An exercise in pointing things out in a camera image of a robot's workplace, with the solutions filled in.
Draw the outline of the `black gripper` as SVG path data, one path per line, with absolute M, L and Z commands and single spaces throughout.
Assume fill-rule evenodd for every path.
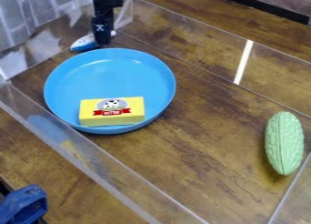
M 123 5 L 123 0 L 92 0 L 95 16 L 105 16 L 108 13 Z M 111 44 L 111 32 L 113 30 L 112 18 L 103 18 L 101 21 L 93 17 L 91 20 L 93 37 L 99 45 Z

